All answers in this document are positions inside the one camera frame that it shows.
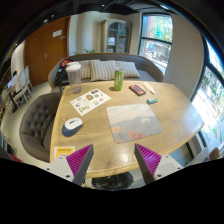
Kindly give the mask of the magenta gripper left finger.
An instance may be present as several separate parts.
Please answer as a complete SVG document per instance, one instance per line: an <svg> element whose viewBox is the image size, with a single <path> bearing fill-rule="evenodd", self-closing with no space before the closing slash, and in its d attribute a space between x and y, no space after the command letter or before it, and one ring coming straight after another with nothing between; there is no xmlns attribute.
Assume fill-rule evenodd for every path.
<svg viewBox="0 0 224 224"><path fill-rule="evenodd" d="M76 185L82 185L93 155L93 145L90 144L66 157Z"/></svg>

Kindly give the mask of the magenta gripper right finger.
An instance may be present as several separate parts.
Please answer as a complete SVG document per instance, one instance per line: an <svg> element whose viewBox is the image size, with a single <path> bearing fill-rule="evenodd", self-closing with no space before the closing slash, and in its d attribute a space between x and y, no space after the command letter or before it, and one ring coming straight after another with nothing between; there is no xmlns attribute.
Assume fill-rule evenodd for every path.
<svg viewBox="0 0 224 224"><path fill-rule="evenodd" d="M140 144L135 144L134 154L138 161L145 184L154 182L154 173L162 156Z"/></svg>

